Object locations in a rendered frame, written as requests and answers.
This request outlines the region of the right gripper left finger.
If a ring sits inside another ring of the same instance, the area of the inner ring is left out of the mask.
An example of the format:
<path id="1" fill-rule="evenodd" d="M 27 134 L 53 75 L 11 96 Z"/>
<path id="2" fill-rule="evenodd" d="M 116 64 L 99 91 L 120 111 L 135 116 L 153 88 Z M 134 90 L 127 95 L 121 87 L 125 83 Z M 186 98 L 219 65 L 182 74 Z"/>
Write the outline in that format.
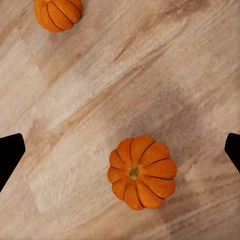
<path id="1" fill-rule="evenodd" d="M 0 192 L 26 152 L 21 133 L 0 138 Z"/>

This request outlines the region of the pumpkin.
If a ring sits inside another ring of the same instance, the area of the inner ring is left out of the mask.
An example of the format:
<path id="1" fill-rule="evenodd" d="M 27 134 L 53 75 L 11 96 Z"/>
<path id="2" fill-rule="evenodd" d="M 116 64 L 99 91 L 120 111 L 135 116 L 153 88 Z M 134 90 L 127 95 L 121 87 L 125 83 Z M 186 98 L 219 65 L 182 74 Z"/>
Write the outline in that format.
<path id="1" fill-rule="evenodd" d="M 34 0 L 36 20 L 45 30 L 61 33 L 80 21 L 82 0 Z"/>
<path id="2" fill-rule="evenodd" d="M 133 210 L 156 209 L 176 190 L 169 149 L 149 135 L 124 139 L 109 156 L 112 192 Z"/>

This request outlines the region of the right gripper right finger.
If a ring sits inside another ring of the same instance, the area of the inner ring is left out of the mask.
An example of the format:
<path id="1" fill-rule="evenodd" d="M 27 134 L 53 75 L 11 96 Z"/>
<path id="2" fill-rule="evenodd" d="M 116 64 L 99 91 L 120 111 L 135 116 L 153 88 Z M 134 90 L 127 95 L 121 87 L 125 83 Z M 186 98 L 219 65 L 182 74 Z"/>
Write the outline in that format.
<path id="1" fill-rule="evenodd" d="M 229 133 L 224 150 L 240 172 L 240 134 Z"/>

